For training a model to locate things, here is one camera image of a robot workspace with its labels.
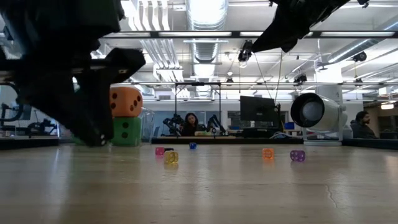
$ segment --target ceiling duct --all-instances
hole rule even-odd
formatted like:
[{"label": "ceiling duct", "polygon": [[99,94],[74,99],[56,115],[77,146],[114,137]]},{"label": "ceiling duct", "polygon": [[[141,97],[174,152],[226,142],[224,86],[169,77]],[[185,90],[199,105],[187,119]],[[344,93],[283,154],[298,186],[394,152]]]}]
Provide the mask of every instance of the ceiling duct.
[{"label": "ceiling duct", "polygon": [[[228,10],[228,0],[185,0],[187,6],[188,28],[190,30],[223,30]],[[207,63],[193,65],[195,76],[206,78],[215,72],[215,65],[219,43],[192,44],[193,63]]]},{"label": "ceiling duct", "polygon": [[[388,20],[387,22],[377,26],[374,30],[398,30],[398,16],[395,16],[392,19]],[[331,54],[328,57],[328,62],[337,63],[342,60],[346,60],[347,58],[357,55],[362,51],[382,42],[383,40],[385,39],[381,38],[381,39],[355,40],[354,42],[348,44],[342,49]]]}]

